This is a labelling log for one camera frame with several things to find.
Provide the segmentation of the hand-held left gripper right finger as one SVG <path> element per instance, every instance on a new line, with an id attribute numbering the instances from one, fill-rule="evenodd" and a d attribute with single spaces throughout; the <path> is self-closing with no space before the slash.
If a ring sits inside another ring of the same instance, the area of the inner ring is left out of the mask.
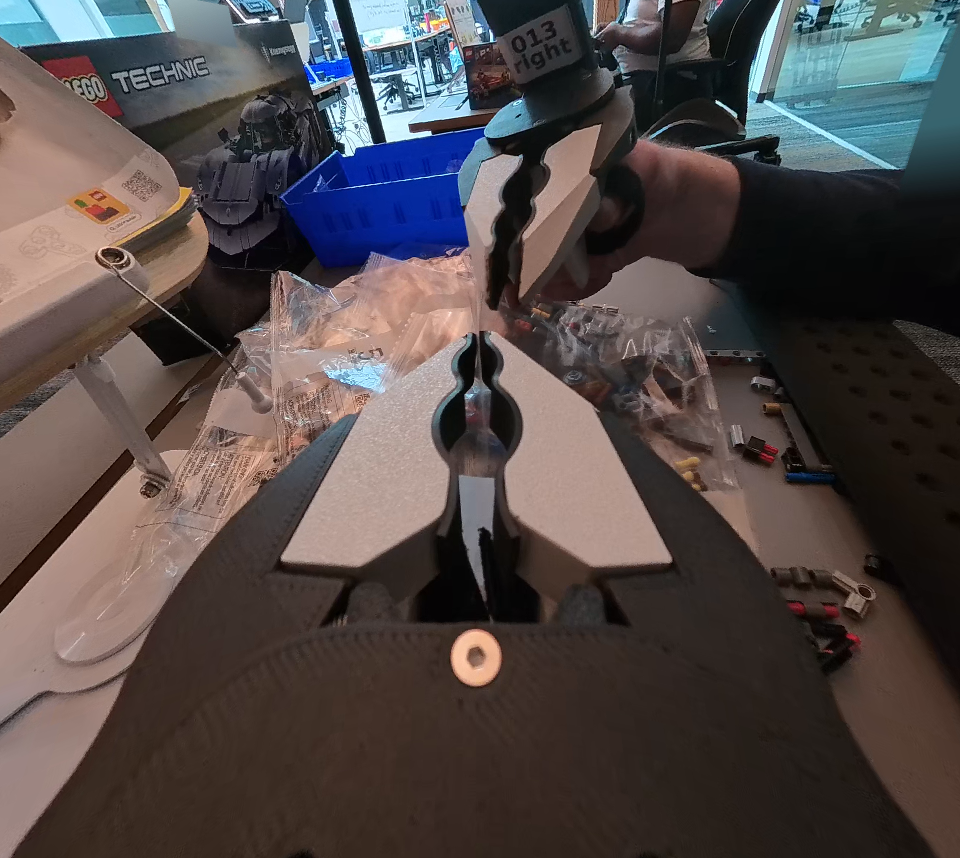
<path id="1" fill-rule="evenodd" d="M 570 587 L 674 564 L 592 404 L 496 333 L 481 333 L 490 417 L 507 456 L 497 484 L 515 572 L 555 602 Z"/>

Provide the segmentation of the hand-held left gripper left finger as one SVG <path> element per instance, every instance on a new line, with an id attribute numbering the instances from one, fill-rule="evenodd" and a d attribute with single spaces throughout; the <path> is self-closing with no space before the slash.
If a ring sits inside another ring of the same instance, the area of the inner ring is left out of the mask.
<path id="1" fill-rule="evenodd" d="M 438 580 L 452 610 L 477 610 L 450 468 L 476 352 L 476 333 L 456 340 L 354 417 L 280 556 L 285 569 L 378 583 L 398 602 Z"/>

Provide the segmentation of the small clear bag toy pieces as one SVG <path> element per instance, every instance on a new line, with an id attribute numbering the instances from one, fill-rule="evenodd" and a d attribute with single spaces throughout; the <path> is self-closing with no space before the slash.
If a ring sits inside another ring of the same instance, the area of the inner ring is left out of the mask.
<path id="1" fill-rule="evenodd" d="M 586 298 L 540 297 L 483 327 L 626 429 L 703 497 L 741 488 L 706 354 L 689 318 L 664 317 L 628 274 Z"/>

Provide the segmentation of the person's right forearm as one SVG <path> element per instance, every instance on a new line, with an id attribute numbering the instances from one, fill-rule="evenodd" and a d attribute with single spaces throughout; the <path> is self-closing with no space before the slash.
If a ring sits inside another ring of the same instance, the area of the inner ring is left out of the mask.
<path id="1" fill-rule="evenodd" d="M 724 251 L 691 273 L 798 313 L 959 335 L 958 191 L 907 195 L 897 170 L 819 172 L 736 159 Z"/>

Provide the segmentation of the small toy set box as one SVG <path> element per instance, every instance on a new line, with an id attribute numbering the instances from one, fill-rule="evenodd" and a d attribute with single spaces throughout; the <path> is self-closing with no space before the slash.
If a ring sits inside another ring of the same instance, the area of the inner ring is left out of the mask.
<path id="1" fill-rule="evenodd" d="M 521 96 L 495 42 L 466 46 L 463 67 L 471 109 L 498 109 Z"/>

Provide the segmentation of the large dark toy set box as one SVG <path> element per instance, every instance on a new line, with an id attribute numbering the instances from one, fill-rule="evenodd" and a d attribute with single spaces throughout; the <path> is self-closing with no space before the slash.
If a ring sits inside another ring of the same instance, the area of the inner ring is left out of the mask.
<path id="1" fill-rule="evenodd" d="M 235 25 L 230 43 L 177 33 L 23 46 L 79 97 L 161 153 L 208 237 L 174 314 L 212 345 L 269 308 L 273 273 L 313 252 L 282 195 L 332 151 L 288 22 Z"/>

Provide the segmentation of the person's right hand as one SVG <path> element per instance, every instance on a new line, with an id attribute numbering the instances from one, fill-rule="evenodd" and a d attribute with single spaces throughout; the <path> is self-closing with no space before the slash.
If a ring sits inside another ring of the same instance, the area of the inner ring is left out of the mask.
<path id="1" fill-rule="evenodd" d="M 695 272 L 715 265 L 725 252 L 740 199 L 738 170 L 729 159 L 642 140 L 622 164 L 639 176 L 643 187 L 639 229 L 620 250 L 589 258 L 585 284 L 576 284 L 559 269 L 539 291 L 545 298 L 588 298 L 644 257 Z"/>

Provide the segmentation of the wooden table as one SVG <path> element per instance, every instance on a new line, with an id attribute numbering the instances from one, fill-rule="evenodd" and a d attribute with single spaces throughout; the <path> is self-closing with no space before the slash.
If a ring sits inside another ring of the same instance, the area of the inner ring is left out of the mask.
<path id="1" fill-rule="evenodd" d="M 407 127 L 412 133 L 439 134 L 485 128 L 500 108 L 472 108 L 466 91 L 443 92 L 429 106 L 418 111 Z"/>

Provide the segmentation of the clear plastic bag white label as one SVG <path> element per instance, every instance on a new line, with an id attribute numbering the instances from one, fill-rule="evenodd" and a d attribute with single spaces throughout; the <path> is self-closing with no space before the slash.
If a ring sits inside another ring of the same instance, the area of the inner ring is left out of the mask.
<path id="1" fill-rule="evenodd" d="M 273 463 L 281 469 L 474 328 L 465 252 L 400 260 L 372 253 L 332 287 L 276 273 L 262 324 L 241 334 L 270 379 Z"/>

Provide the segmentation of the clear bag with printed warnings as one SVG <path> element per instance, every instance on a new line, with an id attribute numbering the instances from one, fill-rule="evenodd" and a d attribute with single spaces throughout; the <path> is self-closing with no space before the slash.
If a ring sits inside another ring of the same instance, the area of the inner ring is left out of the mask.
<path id="1" fill-rule="evenodd" d="M 171 486 L 133 529 L 124 579 L 175 577 L 270 480 L 338 421 L 357 414 L 371 394 L 325 372 L 272 386 L 269 363 L 241 355 L 240 376 L 272 399 L 269 413 L 250 409 L 237 376 L 219 382 L 197 439 Z"/>

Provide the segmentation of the black pole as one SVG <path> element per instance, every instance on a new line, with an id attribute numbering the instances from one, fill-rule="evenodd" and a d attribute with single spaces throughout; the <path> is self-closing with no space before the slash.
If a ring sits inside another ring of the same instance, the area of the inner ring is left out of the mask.
<path id="1" fill-rule="evenodd" d="M 374 144 L 386 142 L 378 102 L 375 96 L 370 74 L 366 69 L 363 46 L 357 30 L 354 11 L 350 0 L 331 0 L 337 20 L 340 23 L 343 43 L 346 47 L 359 99 L 366 118 L 366 125 Z"/>

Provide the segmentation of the long grey toy beam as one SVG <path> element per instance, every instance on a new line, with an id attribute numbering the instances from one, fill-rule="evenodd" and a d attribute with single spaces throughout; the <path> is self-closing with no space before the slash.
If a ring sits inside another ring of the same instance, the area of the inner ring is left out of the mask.
<path id="1" fill-rule="evenodd" d="M 830 470 L 829 465 L 825 465 L 818 447 L 814 444 L 797 410 L 792 404 L 783 403 L 783 414 L 781 416 L 788 446 L 795 446 L 799 454 L 806 463 L 807 471 Z"/>

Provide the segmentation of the white toy connector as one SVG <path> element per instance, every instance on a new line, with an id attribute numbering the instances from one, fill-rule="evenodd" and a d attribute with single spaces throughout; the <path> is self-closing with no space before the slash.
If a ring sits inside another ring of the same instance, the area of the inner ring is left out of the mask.
<path id="1" fill-rule="evenodd" d="M 829 577 L 831 585 L 844 596 L 841 611 L 858 621 L 864 619 L 877 600 L 876 591 L 871 586 L 858 582 L 836 569 L 830 573 Z"/>

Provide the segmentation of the black toy piece red stripe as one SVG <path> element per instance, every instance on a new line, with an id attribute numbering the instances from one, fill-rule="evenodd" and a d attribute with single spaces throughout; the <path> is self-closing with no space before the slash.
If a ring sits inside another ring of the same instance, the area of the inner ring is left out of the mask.
<path id="1" fill-rule="evenodd" d="M 830 676 L 846 665 L 861 648 L 859 636 L 841 632 L 820 643 L 816 659 L 825 676 Z"/>

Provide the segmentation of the black perforated pad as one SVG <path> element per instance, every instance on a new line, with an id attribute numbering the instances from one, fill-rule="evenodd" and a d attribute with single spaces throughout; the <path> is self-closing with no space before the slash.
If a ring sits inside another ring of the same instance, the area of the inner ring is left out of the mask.
<path id="1" fill-rule="evenodd" d="M 888 321 L 745 317 L 957 683 L 958 385 Z"/>

